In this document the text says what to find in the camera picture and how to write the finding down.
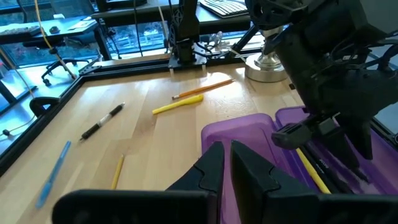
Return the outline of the dark keyboard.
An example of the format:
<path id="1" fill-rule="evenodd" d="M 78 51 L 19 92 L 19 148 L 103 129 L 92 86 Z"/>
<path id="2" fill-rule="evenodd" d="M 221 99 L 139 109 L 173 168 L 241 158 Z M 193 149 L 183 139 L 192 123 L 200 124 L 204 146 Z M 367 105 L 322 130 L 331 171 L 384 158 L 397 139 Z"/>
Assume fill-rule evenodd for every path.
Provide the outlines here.
<path id="1" fill-rule="evenodd" d="M 38 33 L 40 33 L 39 26 L 30 26 L 30 27 L 19 27 L 19 28 L 6 29 L 6 30 L 0 32 L 0 36 L 5 36 L 5 35 L 33 36 L 33 35 L 37 35 Z"/>

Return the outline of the black and white pen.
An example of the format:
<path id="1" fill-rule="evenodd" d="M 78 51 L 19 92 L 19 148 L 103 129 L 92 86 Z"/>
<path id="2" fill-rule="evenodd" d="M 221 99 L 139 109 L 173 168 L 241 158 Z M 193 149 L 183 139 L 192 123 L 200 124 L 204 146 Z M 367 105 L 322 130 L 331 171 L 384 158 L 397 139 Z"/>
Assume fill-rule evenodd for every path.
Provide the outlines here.
<path id="1" fill-rule="evenodd" d="M 125 106 L 125 102 L 117 105 L 112 111 L 102 117 L 97 123 L 95 123 L 89 130 L 85 131 L 82 135 L 80 140 L 86 140 L 90 136 L 92 136 L 97 130 L 99 130 L 105 123 L 107 123 L 112 117 L 118 114 Z"/>

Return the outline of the black pen white print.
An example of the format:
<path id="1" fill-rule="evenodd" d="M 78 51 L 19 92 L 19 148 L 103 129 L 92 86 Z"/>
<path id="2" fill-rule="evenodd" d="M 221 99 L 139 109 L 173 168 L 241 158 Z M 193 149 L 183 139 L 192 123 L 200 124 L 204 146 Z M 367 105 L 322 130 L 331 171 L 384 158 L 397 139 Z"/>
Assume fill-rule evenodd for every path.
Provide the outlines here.
<path id="1" fill-rule="evenodd" d="M 369 178 L 360 169 L 349 169 L 342 164 L 332 153 L 324 150 L 323 155 L 337 177 L 353 192 L 361 192 L 361 185 L 369 185 Z"/>
<path id="2" fill-rule="evenodd" d="M 348 184 L 342 181 L 329 166 L 308 146 L 300 148 L 311 165 L 315 168 L 323 183 L 333 194 L 352 194 Z"/>

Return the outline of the office chair base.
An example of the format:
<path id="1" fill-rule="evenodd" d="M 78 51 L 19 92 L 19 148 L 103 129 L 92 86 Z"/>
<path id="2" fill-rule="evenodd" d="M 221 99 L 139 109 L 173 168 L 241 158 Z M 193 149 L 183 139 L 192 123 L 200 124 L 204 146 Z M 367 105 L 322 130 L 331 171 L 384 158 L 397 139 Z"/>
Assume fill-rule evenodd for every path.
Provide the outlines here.
<path id="1" fill-rule="evenodd" d="M 47 75 L 51 75 L 52 71 L 54 69 L 56 69 L 57 67 L 62 67 L 71 77 L 72 80 L 76 80 L 77 75 L 75 73 L 73 73 L 68 67 L 67 67 L 67 63 L 71 63 L 73 66 L 77 66 L 78 62 L 87 62 L 87 64 L 81 68 L 78 73 L 81 73 L 82 71 L 84 71 L 84 69 L 89 69 L 90 67 L 93 66 L 94 63 L 96 62 L 100 62 L 103 59 L 103 56 L 100 54 L 99 50 L 97 50 L 97 56 L 95 58 L 93 58 L 92 60 L 87 60 L 87 59 L 83 59 L 83 58 L 61 58 L 61 56 L 59 56 L 59 54 L 55 54 L 55 49 L 52 49 L 49 51 L 50 53 L 54 54 L 57 58 L 57 60 L 46 66 L 46 72 L 41 76 L 43 83 L 45 84 L 45 86 L 50 86 L 51 83 L 50 81 L 46 78 Z"/>

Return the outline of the blue translucent pen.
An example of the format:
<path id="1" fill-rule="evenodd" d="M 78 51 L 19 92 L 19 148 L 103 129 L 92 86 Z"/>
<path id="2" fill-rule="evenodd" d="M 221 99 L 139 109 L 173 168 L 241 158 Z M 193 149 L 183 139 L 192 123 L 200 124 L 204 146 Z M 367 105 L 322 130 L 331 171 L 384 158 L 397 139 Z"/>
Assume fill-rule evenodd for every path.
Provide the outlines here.
<path id="1" fill-rule="evenodd" d="M 71 141 L 67 141 L 66 144 L 64 145 L 63 150 L 62 150 L 61 154 L 59 155 L 59 157 L 58 157 L 58 159 L 57 159 L 48 179 L 46 180 L 46 182 L 40 192 L 40 195 L 35 203 L 36 208 L 42 208 L 44 206 L 44 204 L 46 203 L 47 198 L 48 198 L 48 196 L 51 192 L 51 189 L 53 187 L 53 183 L 55 182 L 55 180 L 57 178 L 59 170 L 62 167 L 62 164 L 65 160 L 65 157 L 66 157 L 67 152 L 69 151 L 71 145 L 72 145 Z"/>

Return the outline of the purple plastic supply box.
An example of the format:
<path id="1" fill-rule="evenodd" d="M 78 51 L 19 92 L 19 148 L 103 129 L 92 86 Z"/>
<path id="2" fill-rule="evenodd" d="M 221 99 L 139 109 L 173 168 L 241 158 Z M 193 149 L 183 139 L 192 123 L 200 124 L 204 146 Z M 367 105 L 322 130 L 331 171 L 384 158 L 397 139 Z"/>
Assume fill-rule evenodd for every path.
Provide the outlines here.
<path id="1" fill-rule="evenodd" d="M 288 175 L 298 179 L 305 186 L 317 190 L 317 186 L 308 175 L 296 152 L 275 146 L 271 141 L 274 130 L 288 123 L 296 123 L 307 117 L 301 107 L 282 108 L 273 118 L 264 113 L 251 114 L 239 118 L 212 123 L 201 131 L 202 151 L 216 141 L 224 145 L 225 165 L 221 224 L 240 224 L 230 174 L 231 141 L 237 140 L 256 151 Z M 317 155 L 346 182 L 357 194 L 398 195 L 398 151 L 382 136 L 371 131 L 373 159 L 366 160 L 357 154 L 361 172 L 368 182 L 358 179 L 343 164 L 335 159 L 324 147 L 314 143 Z"/>

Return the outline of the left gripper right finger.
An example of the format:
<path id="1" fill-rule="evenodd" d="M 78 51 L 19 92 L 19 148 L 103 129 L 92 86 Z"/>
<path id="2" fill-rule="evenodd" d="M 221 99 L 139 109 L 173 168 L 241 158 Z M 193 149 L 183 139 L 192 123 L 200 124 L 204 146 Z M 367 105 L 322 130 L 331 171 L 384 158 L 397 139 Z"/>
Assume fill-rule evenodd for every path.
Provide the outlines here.
<path id="1" fill-rule="evenodd" d="M 318 193 L 239 141 L 231 180 L 242 224 L 398 224 L 398 195 Z"/>

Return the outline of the yellow pencil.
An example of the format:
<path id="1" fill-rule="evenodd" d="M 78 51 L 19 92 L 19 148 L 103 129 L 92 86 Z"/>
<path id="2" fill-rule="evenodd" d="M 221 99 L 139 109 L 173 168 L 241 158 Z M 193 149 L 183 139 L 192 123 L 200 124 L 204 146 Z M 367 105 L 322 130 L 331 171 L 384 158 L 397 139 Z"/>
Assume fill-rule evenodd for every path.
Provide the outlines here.
<path id="1" fill-rule="evenodd" d="M 118 160 L 118 163 L 117 163 L 117 166 L 116 166 L 116 170 L 115 170 L 115 173 L 114 173 L 114 176 L 113 176 L 111 189 L 116 189 L 116 187 L 118 185 L 119 176 L 120 176 L 121 170 L 123 168 L 124 158 L 125 158 L 125 155 L 121 154 L 121 157 Z"/>

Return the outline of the yellow highlighter pen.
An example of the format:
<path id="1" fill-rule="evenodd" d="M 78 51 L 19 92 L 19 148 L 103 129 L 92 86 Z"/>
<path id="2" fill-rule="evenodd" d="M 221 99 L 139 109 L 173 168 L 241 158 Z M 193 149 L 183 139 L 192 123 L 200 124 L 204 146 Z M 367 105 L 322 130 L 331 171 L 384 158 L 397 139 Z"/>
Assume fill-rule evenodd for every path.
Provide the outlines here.
<path id="1" fill-rule="evenodd" d="M 165 105 L 165 106 L 162 106 L 160 108 L 154 109 L 154 110 L 152 110 L 152 114 L 159 114 L 159 113 L 162 113 L 164 111 L 168 111 L 168 110 L 177 108 L 179 106 L 191 105 L 191 104 L 199 103 L 199 102 L 203 101 L 203 99 L 204 99 L 204 95 L 192 96 L 192 97 L 189 97 L 187 99 L 178 101 L 176 103 L 171 103 L 169 105 Z"/>
<path id="2" fill-rule="evenodd" d="M 306 168 L 308 174 L 310 175 L 314 183 L 317 185 L 319 190 L 324 194 L 331 194 L 329 188 L 322 181 L 321 177 L 318 175 L 315 168 L 311 165 L 310 161 L 305 157 L 305 154 L 301 151 L 301 149 L 297 148 L 296 152 L 300 160 L 302 161 L 304 167 Z"/>

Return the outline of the dark grey desk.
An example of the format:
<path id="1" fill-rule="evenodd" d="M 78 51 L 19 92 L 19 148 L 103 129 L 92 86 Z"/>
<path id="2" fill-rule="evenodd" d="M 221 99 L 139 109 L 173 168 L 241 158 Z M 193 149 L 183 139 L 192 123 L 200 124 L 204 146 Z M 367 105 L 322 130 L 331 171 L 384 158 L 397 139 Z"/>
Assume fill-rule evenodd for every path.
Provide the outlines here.
<path id="1" fill-rule="evenodd" d="M 100 3 L 98 9 L 99 11 L 92 14 L 91 17 L 97 20 L 103 19 L 108 27 L 159 22 L 161 19 L 171 20 L 168 0 L 147 0 L 147 4 L 142 6 L 119 9 L 115 7 L 113 2 Z M 245 31 L 251 26 L 248 15 L 223 19 L 201 5 L 197 6 L 196 16 L 200 22 L 201 34 L 212 34 L 219 31 Z"/>

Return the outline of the black aluminium table frame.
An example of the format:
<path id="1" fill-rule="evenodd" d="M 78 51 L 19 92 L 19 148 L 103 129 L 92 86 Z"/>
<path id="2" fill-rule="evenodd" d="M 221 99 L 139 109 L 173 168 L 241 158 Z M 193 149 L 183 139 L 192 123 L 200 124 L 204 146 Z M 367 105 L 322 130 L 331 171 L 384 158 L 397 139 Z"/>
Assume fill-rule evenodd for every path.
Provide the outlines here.
<path id="1" fill-rule="evenodd" d="M 68 103 L 72 96 L 82 87 L 85 82 L 95 80 L 105 80 L 112 78 L 133 77 L 138 75 L 146 75 L 150 73 L 167 72 L 171 68 L 176 71 L 184 71 L 194 69 L 194 65 L 186 65 L 184 67 L 171 67 L 167 58 L 148 60 L 134 63 L 124 63 L 119 65 L 108 65 L 94 69 L 91 75 L 82 75 L 78 77 L 73 84 L 65 90 L 57 105 L 49 106 L 47 112 L 37 118 L 6 150 L 0 155 L 0 177 L 15 163 L 21 154 L 29 147 L 34 139 L 45 129 L 45 127 L 56 117 L 62 108 Z M 398 67 L 393 66 L 397 74 L 391 78 L 385 85 L 368 86 L 364 88 L 365 93 L 369 94 L 369 98 L 379 104 L 379 109 L 398 102 Z"/>

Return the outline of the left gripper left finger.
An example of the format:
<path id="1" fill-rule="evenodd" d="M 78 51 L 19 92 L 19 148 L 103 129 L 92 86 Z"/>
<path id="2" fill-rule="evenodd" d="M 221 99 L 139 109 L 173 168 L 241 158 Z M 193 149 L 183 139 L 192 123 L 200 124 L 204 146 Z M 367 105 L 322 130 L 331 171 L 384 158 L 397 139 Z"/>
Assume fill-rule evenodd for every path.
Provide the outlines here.
<path id="1" fill-rule="evenodd" d="M 220 224 L 223 177 L 217 141 L 166 190 L 76 190 L 56 202 L 52 223 Z"/>

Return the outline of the black frame clamp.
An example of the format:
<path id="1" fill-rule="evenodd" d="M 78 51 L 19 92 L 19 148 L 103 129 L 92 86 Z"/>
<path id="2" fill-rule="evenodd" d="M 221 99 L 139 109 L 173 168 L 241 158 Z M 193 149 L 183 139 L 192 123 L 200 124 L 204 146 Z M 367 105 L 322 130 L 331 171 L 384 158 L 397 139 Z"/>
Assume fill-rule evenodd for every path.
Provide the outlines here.
<path id="1" fill-rule="evenodd" d="M 59 102 L 60 98 L 57 97 L 40 96 L 33 98 L 29 103 L 29 107 L 33 114 L 39 118 L 47 112 L 45 106 L 54 106 L 59 104 Z"/>

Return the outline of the orange pencil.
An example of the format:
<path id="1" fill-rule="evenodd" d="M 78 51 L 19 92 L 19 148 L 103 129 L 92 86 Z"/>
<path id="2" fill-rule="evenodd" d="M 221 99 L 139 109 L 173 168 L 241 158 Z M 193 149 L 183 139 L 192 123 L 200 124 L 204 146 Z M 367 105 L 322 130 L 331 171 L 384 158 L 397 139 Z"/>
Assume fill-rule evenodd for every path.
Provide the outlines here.
<path id="1" fill-rule="evenodd" d="M 234 79 L 229 79 L 229 80 L 225 80 L 225 81 L 222 81 L 222 82 L 214 83 L 212 85 L 203 86 L 203 87 L 200 87 L 200 88 L 197 88 L 197 89 L 194 89 L 194 90 L 186 91 L 186 92 L 180 93 L 179 95 L 173 96 L 172 100 L 177 100 L 179 98 L 183 98 L 183 97 L 186 97 L 186 96 L 194 95 L 196 93 L 200 93 L 200 92 L 203 92 L 203 91 L 208 91 L 208 90 L 211 90 L 211 89 L 214 89 L 214 88 L 219 88 L 219 87 L 224 86 L 224 85 L 229 85 L 232 82 L 234 82 Z"/>

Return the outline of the sheet of paper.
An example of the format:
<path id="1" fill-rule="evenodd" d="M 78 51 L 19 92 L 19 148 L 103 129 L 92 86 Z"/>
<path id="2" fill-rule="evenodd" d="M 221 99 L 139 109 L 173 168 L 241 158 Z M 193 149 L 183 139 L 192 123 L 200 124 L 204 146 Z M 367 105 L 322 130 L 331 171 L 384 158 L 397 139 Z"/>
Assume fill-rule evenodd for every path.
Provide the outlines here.
<path id="1" fill-rule="evenodd" d="M 72 25 L 71 27 L 68 28 L 68 30 L 75 30 L 75 29 L 82 29 L 89 27 L 90 25 L 96 23 L 95 20 L 86 20 L 86 21 L 79 21 L 76 24 Z"/>

